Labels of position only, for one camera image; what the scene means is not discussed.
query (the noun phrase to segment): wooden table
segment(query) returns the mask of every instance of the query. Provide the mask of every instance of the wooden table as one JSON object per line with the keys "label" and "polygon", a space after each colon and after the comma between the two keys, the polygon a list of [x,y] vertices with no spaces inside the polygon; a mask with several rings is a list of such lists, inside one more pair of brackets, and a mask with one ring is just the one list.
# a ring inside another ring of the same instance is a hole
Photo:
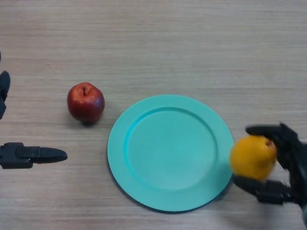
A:
{"label": "wooden table", "polygon": [[[299,207],[223,199],[167,215],[127,199],[106,164],[118,116],[177,93],[217,111],[234,138],[284,121],[307,138],[306,0],[1,0],[1,71],[12,77],[1,143],[67,151],[67,161],[1,170],[1,230],[302,230]],[[68,90],[100,88],[100,122],[68,114]],[[273,178],[288,180],[277,166]]]}

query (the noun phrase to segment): yellow fruit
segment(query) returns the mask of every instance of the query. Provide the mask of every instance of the yellow fruit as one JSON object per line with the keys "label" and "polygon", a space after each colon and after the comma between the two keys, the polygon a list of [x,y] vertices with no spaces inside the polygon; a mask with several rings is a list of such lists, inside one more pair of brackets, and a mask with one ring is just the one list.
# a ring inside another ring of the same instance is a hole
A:
{"label": "yellow fruit", "polygon": [[276,163],[274,143],[262,136],[247,136],[232,148],[230,166],[233,173],[256,180],[266,179]]}

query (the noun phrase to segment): teal plate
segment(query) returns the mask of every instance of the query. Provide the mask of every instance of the teal plate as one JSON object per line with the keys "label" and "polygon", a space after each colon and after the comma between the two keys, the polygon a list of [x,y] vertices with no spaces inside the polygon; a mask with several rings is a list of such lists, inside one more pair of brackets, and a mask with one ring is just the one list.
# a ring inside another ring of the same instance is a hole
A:
{"label": "teal plate", "polygon": [[114,124],[107,158],[114,179],[137,202],[159,211],[201,207],[227,187],[234,140],[211,108],[180,95],[137,102]]}

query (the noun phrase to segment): apple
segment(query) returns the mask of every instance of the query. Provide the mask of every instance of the apple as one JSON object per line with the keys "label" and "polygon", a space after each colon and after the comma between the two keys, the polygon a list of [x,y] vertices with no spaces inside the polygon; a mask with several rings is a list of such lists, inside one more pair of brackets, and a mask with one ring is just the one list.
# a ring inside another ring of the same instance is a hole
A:
{"label": "apple", "polygon": [[102,92],[88,82],[73,86],[67,95],[68,111],[84,124],[97,122],[105,109],[105,98]]}

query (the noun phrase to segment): robotic hand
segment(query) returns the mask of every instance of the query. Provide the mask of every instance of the robotic hand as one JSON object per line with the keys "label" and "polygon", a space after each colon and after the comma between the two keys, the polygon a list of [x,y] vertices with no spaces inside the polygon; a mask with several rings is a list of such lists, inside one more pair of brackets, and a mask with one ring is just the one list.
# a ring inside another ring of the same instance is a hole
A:
{"label": "robotic hand", "polygon": [[[6,110],[5,100],[11,85],[7,71],[0,74],[0,120]],[[10,142],[0,146],[0,165],[3,169],[32,168],[34,163],[53,163],[67,159],[66,152],[46,147],[25,147],[23,143]]]}
{"label": "robotic hand", "polygon": [[265,136],[277,148],[277,161],[290,174],[290,186],[279,181],[260,182],[242,176],[234,176],[234,184],[254,195],[261,203],[282,205],[285,202],[298,204],[303,211],[307,227],[307,144],[286,124],[276,126],[248,126],[250,135]]}

